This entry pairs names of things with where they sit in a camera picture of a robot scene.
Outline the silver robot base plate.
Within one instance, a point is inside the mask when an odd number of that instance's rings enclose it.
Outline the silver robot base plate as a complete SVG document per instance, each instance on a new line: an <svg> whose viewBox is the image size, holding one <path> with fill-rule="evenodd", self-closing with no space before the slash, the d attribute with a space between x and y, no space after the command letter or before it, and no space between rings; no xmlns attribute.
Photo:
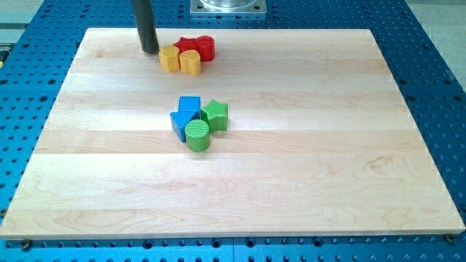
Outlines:
<svg viewBox="0 0 466 262"><path fill-rule="evenodd" d="M191 0L190 13L210 14L266 14L266 0Z"/></svg>

